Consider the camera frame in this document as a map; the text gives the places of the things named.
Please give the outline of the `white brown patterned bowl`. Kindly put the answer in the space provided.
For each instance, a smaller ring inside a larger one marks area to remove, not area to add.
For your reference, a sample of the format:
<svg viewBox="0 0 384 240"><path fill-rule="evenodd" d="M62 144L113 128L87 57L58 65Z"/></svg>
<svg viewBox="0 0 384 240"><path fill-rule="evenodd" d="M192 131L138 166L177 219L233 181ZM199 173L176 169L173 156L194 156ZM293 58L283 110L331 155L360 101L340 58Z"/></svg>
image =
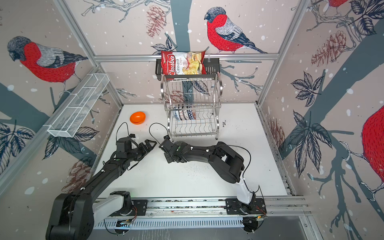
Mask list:
<svg viewBox="0 0 384 240"><path fill-rule="evenodd" d="M188 110L183 110L183 114L184 114L185 120L190 120L190 117L189 117L189 114L188 114Z"/></svg>

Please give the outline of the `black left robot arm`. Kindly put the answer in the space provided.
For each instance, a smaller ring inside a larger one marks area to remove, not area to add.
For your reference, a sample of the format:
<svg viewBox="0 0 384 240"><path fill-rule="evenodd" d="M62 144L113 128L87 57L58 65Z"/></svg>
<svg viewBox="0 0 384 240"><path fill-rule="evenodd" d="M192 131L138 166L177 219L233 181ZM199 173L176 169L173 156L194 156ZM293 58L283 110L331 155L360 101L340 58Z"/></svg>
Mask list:
<svg viewBox="0 0 384 240"><path fill-rule="evenodd" d="M117 140L116 150L97 174L73 192L56 197L47 227L47 240L86 240L93 228L112 213L122 211L125 215L138 215L129 192L115 191L97 201L113 181L133 168L131 162L139 163L157 144L151 140L138 144L134 138L135 135L130 134Z"/></svg>

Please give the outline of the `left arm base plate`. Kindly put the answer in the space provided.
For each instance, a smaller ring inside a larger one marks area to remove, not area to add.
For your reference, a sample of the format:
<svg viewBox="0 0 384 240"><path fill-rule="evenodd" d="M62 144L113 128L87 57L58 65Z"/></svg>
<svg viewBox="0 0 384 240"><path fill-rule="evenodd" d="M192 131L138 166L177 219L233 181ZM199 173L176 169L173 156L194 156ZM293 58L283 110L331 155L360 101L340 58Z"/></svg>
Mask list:
<svg viewBox="0 0 384 240"><path fill-rule="evenodd" d="M120 210L110 214L110 217L134 217L145 216L147 212L148 200L145 199L133 199L131 201L131 208L122 207Z"/></svg>

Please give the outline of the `stainless steel dish rack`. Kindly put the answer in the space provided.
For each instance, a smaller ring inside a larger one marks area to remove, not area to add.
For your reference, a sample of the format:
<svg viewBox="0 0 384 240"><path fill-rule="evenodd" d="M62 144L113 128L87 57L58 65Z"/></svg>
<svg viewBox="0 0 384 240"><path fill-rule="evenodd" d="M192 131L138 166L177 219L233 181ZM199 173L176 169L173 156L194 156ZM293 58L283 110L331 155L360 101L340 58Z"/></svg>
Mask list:
<svg viewBox="0 0 384 240"><path fill-rule="evenodd" d="M218 139L222 94L219 72L212 75L161 75L161 96L170 137L213 136ZM195 110L197 119L177 121L174 110Z"/></svg>

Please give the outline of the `blue geometric upturned bowl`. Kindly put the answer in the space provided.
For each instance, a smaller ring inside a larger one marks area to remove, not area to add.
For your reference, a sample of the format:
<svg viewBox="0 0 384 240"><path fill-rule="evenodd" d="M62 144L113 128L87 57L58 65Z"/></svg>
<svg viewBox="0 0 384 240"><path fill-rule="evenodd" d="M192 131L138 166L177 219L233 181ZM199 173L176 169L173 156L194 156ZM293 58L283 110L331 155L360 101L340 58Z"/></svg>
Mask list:
<svg viewBox="0 0 384 240"><path fill-rule="evenodd" d="M184 121L185 120L184 111L183 110L178 110L178 113L179 113L180 120Z"/></svg>

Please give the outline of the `red patterned ceramic bowl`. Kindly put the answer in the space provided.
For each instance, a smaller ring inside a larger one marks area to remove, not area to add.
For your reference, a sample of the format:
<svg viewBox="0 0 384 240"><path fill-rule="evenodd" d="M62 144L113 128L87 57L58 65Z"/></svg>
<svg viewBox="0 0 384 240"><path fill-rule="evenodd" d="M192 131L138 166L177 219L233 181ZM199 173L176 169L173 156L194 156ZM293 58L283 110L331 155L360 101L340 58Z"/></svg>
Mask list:
<svg viewBox="0 0 384 240"><path fill-rule="evenodd" d="M188 116L190 120L196 120L196 111L195 110L188 110Z"/></svg>

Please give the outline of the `orange plastic bowl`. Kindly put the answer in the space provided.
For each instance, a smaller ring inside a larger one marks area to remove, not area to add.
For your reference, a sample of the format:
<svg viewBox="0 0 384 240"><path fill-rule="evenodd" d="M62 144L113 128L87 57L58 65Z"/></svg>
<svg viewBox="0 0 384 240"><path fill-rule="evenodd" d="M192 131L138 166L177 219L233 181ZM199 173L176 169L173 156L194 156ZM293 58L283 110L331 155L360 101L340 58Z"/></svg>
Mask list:
<svg viewBox="0 0 384 240"><path fill-rule="evenodd" d="M130 116L130 122L134 125L140 125L146 120L146 114L144 112L135 112Z"/></svg>

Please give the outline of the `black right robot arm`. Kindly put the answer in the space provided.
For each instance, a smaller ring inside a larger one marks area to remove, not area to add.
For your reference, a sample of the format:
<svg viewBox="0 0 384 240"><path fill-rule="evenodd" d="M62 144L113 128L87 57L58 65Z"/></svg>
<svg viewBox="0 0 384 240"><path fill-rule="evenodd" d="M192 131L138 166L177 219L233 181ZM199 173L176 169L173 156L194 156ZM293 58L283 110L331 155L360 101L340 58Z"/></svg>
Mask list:
<svg viewBox="0 0 384 240"><path fill-rule="evenodd" d="M169 164L201 162L210 165L221 179L236 186L240 203L251 203L254 194L244 180L244 158L232 146L224 142L217 142L213 146L193 146L184 141L172 142L165 137L159 148Z"/></svg>

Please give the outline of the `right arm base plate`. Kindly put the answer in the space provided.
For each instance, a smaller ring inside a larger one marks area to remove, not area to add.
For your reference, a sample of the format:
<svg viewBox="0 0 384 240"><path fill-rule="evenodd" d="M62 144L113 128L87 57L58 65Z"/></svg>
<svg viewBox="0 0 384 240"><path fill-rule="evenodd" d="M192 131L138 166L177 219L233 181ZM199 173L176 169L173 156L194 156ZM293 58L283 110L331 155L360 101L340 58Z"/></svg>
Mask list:
<svg viewBox="0 0 384 240"><path fill-rule="evenodd" d="M225 199L225 210L228 215L261 215L267 214L266 204L264 199L252 199L249 204L244 204L238 199Z"/></svg>

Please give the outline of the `blue floral ceramic bowl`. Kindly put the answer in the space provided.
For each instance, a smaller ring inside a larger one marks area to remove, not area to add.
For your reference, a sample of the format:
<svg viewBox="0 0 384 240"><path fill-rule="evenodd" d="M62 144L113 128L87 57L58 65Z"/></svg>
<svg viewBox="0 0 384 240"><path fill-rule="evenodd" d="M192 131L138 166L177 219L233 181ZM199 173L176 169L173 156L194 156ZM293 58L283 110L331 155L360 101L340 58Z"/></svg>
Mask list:
<svg viewBox="0 0 384 240"><path fill-rule="evenodd" d="M178 110L174 110L173 113L174 113L174 117L175 117L175 119L176 119L177 121L180 121L179 111L178 111Z"/></svg>

